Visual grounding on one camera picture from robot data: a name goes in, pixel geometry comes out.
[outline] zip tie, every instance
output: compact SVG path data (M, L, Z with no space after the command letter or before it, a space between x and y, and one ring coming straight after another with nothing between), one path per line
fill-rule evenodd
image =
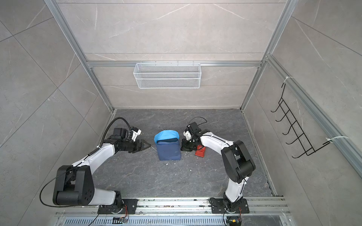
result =
M330 142L333 142L334 139L337 139L337 138L346 138L346 139L349 139L349 137L346 137L346 136L336 136L336 137L333 137L333 138L327 138L327 141L330 141Z
M292 78L292 77L286 76L283 83L285 83L285 81L286 81L288 78Z

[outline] aluminum rail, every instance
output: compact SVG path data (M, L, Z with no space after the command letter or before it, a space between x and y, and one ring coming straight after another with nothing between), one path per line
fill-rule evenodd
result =
M260 67L261 61L240 60L240 61L209 61L209 60L168 60L168 61L88 61L89 67L135 67L137 63L198 63L203 67Z
M258 84L258 81L264 71L265 68L265 61L266 61L266 57L269 54L272 54L275 47L277 46L277 43L280 39L280 37L282 36L282 33L285 29L285 27L287 26L287 23L291 17L291 15L293 14L293 11L296 7L298 3L298 0L288 0L288 2L285 4L284 10L282 12L282 15L278 21L277 27L275 28L275 31L273 33L273 35L271 36L270 42L266 48L266 51L264 53L264 56L262 58L262 65L260 68L258 68L258 70L256 71L254 78L249 86L249 89L244 97L244 100L240 106L241 111L244 111L254 90L256 85Z
M244 197L248 201L250 213L243 215L291 215L283 197ZM212 214L208 197L167 197L138 199L135 214L130 216L222 216ZM58 216L94 216L96 206L63 208ZM225 216L238 216L239 213L226 213Z
M267 56L267 62L277 72L281 79L284 80L286 76L291 77L285 68L283 68L272 55ZM345 136L344 132L319 107L295 79L287 79L285 84L288 85L293 94L301 101L303 106L312 115L314 120L317 121L328 137ZM361 151L350 139L335 139L333 140L333 143L362 178Z
M91 81L93 82L94 86L97 88L101 98L103 99L104 103L108 107L109 111L112 112L114 110L111 101L109 100L106 92L103 89L103 86L98 81L98 78L96 77L96 74L90 69L90 67L87 65L87 60L85 58L85 54L83 50L80 48L79 43L77 42L75 36L73 35L72 31L69 28L69 25L67 21L65 20L58 4L55 0L44 0L45 4L48 6L50 12L53 14L56 22L58 23L60 29L62 30L64 36L68 40L70 46L72 47L74 53L77 55L80 63L85 69L85 72L90 77Z

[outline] light blue cloth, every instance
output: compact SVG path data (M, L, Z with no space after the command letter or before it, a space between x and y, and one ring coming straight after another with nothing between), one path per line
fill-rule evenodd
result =
M154 141L157 144L157 141L159 141L159 140L167 140L167 139L173 139L173 138L177 138L177 139L180 138L178 132L176 132L175 130L163 130L155 136Z

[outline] red object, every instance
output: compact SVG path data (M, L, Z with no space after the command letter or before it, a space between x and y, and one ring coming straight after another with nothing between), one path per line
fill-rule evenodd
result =
M200 156L200 157L204 157L205 156L205 150L206 150L205 146L203 147L202 145L198 145L195 155Z

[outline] wall tile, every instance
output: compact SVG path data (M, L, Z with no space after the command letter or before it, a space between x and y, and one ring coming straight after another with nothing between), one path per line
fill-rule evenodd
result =
M0 20L13 35L51 17L43 0L11 0L0 3Z
M362 56L293 18L273 55L362 150Z
M322 226L269 119L252 95L245 115L277 194L284 196L297 225Z
M133 67L95 67L102 85L137 86ZM202 67L201 85L250 85L256 67Z
M115 108L239 108L248 88L248 85L201 86L198 89L104 86Z
M63 82L59 90L83 117L98 96L96 87L81 65Z
M80 64L54 18L17 34L15 38L56 86Z
M106 104L104 103L101 96L98 95L84 119L93 128L93 130L100 136L103 127L105 126L108 120L109 115L110 112Z
M256 67L203 67L201 85L250 85Z
M362 1L300 0L298 20L362 54Z
M12 36L9 30L0 21L0 41Z
M293 141L296 135L293 131L287 136L283 135L282 133L288 131L290 124L286 123L286 118L281 122L275 122L275 119L280 120L283 117L280 109L275 113L271 112L277 107L282 93L280 88L282 82L272 68L267 68L254 93L273 125L318 218L323 225L358 225L362 221L362 210L359 208L362 197L355 194L362 190L362 180L341 152L333 144L329 144L311 156L292 158L302 154L303 149L298 142L293 145L286 144ZM285 88L283 98L313 147L315 149L321 147L327 135L288 87ZM301 139L306 147L310 146L306 138L301 137Z
M57 0L58 3L195 3L194 0ZM210 0L198 0L210 3ZM214 0L213 3L285 3L286 0Z
M41 188L52 178L56 176L56 172L62 165L70 165L75 161L83 158L86 154L91 152L98 140L98 135L93 131L90 125L83 120L74 136L70 140L67 147L64 149L59 159L49 172ZM48 184L42 192L42 200L46 204L53 205L53 191L55 181ZM51 225L55 212L61 212L66 208L51 208L44 206L39 201L39 192L35 195L34 200L31 202L29 208L22 217L19 226L24 225Z
M0 146L55 90L14 37L0 42Z
M212 54L100 54L86 53L88 60L261 60L264 53Z
M0 225L20 221L82 120L56 90L0 148Z
M261 53L283 7L283 4L60 4L87 53Z
M95 67L94 71L102 85L137 86L134 67Z

